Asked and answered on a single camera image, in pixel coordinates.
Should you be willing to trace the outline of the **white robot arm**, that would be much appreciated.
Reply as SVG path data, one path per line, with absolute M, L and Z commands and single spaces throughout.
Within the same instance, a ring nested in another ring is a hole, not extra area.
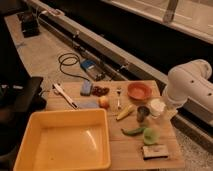
M 162 98 L 169 109 L 181 108 L 188 99 L 194 100 L 213 113 L 213 83 L 209 81 L 212 67 L 197 59 L 173 67 L 168 72 L 168 83 Z

